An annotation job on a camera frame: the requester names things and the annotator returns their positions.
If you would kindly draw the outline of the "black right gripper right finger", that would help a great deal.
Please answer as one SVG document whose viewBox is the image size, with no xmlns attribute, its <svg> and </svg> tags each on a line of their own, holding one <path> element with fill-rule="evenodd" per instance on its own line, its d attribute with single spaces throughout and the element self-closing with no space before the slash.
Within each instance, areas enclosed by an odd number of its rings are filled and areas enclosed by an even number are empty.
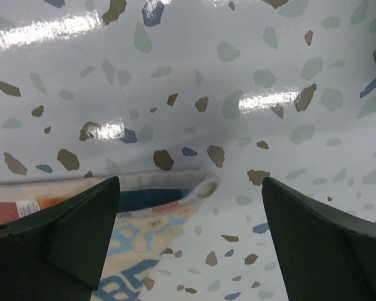
<svg viewBox="0 0 376 301">
<path fill-rule="evenodd" d="M 289 300 L 376 300 L 376 223 L 272 177 L 262 199 Z"/>
</svg>

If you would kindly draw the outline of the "colourful patterned towel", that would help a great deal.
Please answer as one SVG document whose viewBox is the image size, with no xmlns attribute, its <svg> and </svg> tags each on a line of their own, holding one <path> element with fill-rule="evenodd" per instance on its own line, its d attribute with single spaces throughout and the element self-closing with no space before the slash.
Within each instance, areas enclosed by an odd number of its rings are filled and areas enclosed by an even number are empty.
<svg viewBox="0 0 376 301">
<path fill-rule="evenodd" d="M 98 289 L 90 300 L 137 300 L 182 225 L 219 186 L 209 172 L 140 172 L 0 186 L 0 224 L 48 209 L 111 177 L 120 200 Z"/>
</svg>

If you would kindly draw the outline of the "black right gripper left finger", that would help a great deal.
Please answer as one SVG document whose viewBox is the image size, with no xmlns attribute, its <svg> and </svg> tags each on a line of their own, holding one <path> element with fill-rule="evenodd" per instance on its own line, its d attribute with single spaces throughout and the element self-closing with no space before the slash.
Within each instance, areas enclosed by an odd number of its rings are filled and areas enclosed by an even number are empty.
<svg viewBox="0 0 376 301">
<path fill-rule="evenodd" d="M 0 224 L 0 300 L 90 300 L 120 200 L 117 177 Z"/>
</svg>

